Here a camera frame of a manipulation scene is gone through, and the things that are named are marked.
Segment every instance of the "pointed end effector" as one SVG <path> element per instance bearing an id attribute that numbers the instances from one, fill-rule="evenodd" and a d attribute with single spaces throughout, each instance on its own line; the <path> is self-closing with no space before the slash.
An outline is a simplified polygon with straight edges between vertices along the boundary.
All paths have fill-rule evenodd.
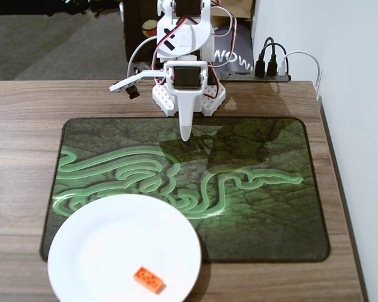
<path id="1" fill-rule="evenodd" d="M 192 126 L 180 126 L 180 130 L 182 140 L 187 142 L 190 138 L 190 134 L 192 133 Z"/>
<path id="2" fill-rule="evenodd" d="M 195 102 L 199 95 L 186 93 L 178 96 L 178 111 L 179 111 L 179 128 L 181 138 L 187 141 L 192 132 L 193 110 L 195 109 Z"/>

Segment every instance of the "wooden desk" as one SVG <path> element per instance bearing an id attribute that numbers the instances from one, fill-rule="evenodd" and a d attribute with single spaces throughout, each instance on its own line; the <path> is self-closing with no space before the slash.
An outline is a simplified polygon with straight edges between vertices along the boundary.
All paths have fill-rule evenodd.
<path id="1" fill-rule="evenodd" d="M 163 116 L 114 81 L 0 82 L 0 301 L 57 301 L 38 254 L 63 124 L 82 116 Z M 216 116 L 294 116 L 307 126 L 331 254 L 318 263 L 204 265 L 188 301 L 362 301 L 328 143 L 310 82 L 225 83 Z"/>

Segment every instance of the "orange lego brick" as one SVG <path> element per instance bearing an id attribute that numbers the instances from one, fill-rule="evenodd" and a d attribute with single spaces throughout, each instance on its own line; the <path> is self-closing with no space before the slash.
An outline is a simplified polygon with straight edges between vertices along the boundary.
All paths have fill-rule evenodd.
<path id="1" fill-rule="evenodd" d="M 135 274 L 134 279 L 150 289 L 153 293 L 158 293 L 163 286 L 163 280 L 158 278 L 148 269 L 141 267 Z"/>

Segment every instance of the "cardboard box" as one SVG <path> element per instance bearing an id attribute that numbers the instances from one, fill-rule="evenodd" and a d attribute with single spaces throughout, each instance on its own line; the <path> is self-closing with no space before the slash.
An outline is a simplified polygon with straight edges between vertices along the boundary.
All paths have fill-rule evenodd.
<path id="1" fill-rule="evenodd" d="M 221 5 L 237 18 L 252 18 L 255 0 L 221 0 Z M 212 16 L 227 16 L 221 9 L 212 9 Z"/>

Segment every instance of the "white plate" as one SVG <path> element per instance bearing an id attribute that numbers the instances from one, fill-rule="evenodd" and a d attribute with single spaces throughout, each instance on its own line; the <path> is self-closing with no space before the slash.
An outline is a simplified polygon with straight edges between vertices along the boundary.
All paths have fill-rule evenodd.
<path id="1" fill-rule="evenodd" d="M 49 251 L 48 273 L 62 302 L 177 302 L 192 290 L 201 258 L 197 234 L 177 209 L 143 195 L 115 195 L 65 221 Z M 159 294 L 134 280 L 141 266 L 164 281 Z"/>

